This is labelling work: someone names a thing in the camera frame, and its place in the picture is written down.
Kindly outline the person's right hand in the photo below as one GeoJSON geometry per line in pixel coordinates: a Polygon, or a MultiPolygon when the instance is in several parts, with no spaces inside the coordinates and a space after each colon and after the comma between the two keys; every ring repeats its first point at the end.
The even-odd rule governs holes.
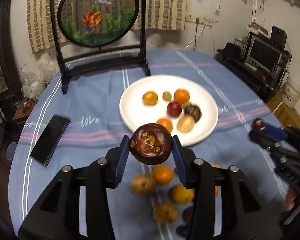
{"type": "Polygon", "coordinates": [[[296,192],[296,190],[291,186],[289,186],[285,197],[284,211],[290,211],[294,207],[297,195],[298,193],[296,192]]]}

